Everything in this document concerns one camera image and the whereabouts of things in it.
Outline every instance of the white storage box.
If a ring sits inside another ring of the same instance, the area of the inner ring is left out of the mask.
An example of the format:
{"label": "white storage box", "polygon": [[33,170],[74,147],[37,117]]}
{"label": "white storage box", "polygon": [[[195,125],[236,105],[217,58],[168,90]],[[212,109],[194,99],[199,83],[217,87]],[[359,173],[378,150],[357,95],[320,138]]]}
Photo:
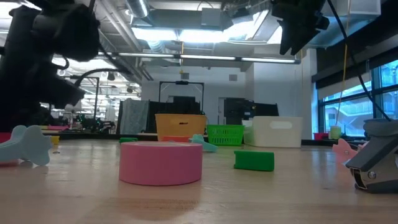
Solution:
{"label": "white storage box", "polygon": [[301,147],[303,118],[255,116],[244,123],[244,143],[257,147]]}

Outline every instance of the light blue toy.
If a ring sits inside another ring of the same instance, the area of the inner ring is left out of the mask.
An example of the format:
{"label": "light blue toy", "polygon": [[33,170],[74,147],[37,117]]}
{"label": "light blue toy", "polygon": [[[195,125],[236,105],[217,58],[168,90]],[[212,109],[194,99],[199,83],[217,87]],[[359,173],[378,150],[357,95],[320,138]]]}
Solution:
{"label": "light blue toy", "polygon": [[51,137],[44,136],[39,126],[16,126],[11,139],[0,144],[0,162],[27,159],[38,166],[50,162]]}
{"label": "light blue toy", "polygon": [[218,149],[218,146],[205,142],[205,138],[201,134],[194,134],[189,140],[192,143],[201,144],[204,152],[216,152]]}

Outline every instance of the wooden table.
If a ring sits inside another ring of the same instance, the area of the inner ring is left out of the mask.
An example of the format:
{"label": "wooden table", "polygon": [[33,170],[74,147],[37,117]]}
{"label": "wooden table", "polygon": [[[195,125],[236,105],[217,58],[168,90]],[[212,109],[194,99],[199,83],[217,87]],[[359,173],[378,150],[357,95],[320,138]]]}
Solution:
{"label": "wooden table", "polygon": [[398,196],[353,187],[327,147],[275,152],[275,171],[204,154],[203,178],[172,187],[118,180],[117,141],[62,141],[48,167],[0,168],[0,223],[397,223]]}

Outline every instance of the green sponge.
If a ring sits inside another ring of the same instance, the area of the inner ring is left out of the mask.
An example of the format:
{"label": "green sponge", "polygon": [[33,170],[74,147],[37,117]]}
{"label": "green sponge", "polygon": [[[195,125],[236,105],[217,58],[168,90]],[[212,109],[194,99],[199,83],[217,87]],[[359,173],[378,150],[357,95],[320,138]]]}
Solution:
{"label": "green sponge", "polygon": [[235,151],[235,169],[274,171],[274,153]]}
{"label": "green sponge", "polygon": [[120,138],[119,143],[138,141],[138,138]]}

